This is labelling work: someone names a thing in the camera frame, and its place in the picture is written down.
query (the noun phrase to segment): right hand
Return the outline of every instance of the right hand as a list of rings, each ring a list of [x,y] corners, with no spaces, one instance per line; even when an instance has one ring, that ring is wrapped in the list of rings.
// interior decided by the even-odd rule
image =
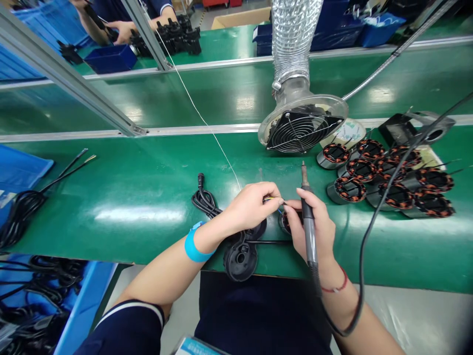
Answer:
[[[69,0],[69,2],[78,10],[83,10],[88,5],[85,0]]]
[[[317,196],[309,191],[297,189],[297,194],[305,199],[312,207],[315,222],[315,242],[317,244],[317,257],[319,263],[332,262],[334,258],[335,223],[329,218],[327,206]],[[289,227],[291,227],[294,248],[299,255],[307,262],[307,251],[305,248],[305,233],[301,220],[296,210],[302,209],[300,200],[288,200],[284,210],[287,213]]]

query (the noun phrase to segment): soldering iron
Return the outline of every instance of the soldering iron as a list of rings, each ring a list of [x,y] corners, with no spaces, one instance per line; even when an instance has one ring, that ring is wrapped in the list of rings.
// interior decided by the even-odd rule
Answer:
[[[302,161],[302,190],[312,192],[309,182],[307,180],[307,167]],[[322,297],[322,287],[319,279],[319,261],[317,259],[317,244],[315,243],[315,218],[311,206],[301,198],[302,203],[302,217],[304,219],[305,231],[305,248],[307,250],[307,265],[312,273],[315,282],[316,296]]]

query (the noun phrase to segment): fan guard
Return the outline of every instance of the fan guard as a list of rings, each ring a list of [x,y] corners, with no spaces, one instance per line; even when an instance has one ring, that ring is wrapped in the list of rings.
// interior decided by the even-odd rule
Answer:
[[[267,150],[307,153],[343,122],[343,117],[286,111],[270,129]]]

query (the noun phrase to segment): green work surface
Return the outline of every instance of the green work surface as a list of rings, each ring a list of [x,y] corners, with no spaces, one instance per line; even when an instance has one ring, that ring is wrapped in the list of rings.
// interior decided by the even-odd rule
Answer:
[[[464,158],[451,169],[469,165],[472,126],[454,127],[435,147],[444,160]],[[310,184],[327,203],[337,225],[335,256],[350,278],[358,281],[361,238],[373,208],[363,201],[338,206],[325,194],[336,177],[315,162],[320,151],[283,155],[265,151],[255,133],[217,135],[240,184],[275,181],[285,199],[297,198],[301,161]],[[235,177],[212,135],[109,138],[62,142],[11,143],[11,147],[56,165],[42,184],[54,179],[84,147],[98,158],[51,191],[24,238],[11,251],[68,258],[146,264],[207,217],[191,203],[197,174],[205,189],[225,208],[237,195]],[[366,247],[368,284],[473,293],[473,169],[454,176],[446,195],[457,213],[446,219],[409,219],[382,212]],[[264,239],[287,239],[269,217]],[[223,271],[220,248],[206,264]],[[257,274],[303,277],[306,266],[291,246],[258,246]]]
[[[315,58],[314,93],[343,96],[388,54]],[[442,112],[472,89],[473,47],[406,52],[348,101],[352,118],[390,117],[410,106]],[[272,63],[185,71],[181,74],[209,125],[260,123],[274,109]],[[176,73],[91,84],[144,128],[203,125]],[[458,112],[473,113],[473,102]],[[96,114],[54,85],[0,93],[0,135],[110,129]]]

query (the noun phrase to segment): left hand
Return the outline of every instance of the left hand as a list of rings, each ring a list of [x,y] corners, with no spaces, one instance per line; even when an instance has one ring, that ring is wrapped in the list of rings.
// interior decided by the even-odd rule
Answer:
[[[263,204],[265,197],[274,197]],[[271,213],[276,212],[284,200],[274,182],[249,184],[240,191],[230,205],[221,213],[230,231],[228,235],[251,229]]]
[[[109,22],[106,25],[118,30],[118,38],[113,43],[114,45],[129,43],[130,37],[132,36],[132,30],[137,31],[133,21],[114,21]]]

